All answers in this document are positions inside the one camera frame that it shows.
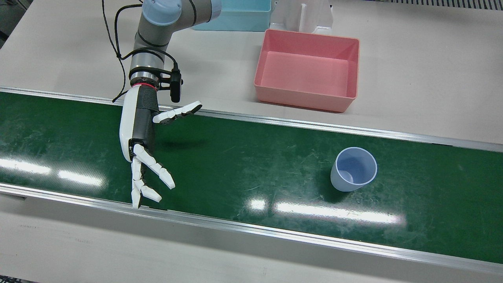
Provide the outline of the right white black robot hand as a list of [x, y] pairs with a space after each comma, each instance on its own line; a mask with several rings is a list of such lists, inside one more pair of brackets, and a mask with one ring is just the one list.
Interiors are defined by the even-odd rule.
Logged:
[[135, 84], [125, 93], [119, 126], [121, 150], [126, 161], [131, 163], [131, 199], [133, 208], [140, 207], [142, 197], [155, 202], [161, 195], [144, 181], [144, 172], [149, 168], [169, 189], [175, 188], [170, 172], [151, 153], [154, 140], [154, 124], [169, 124], [178, 118], [192, 115], [202, 108], [200, 101], [180, 108], [161, 112], [156, 89], [146, 83]]

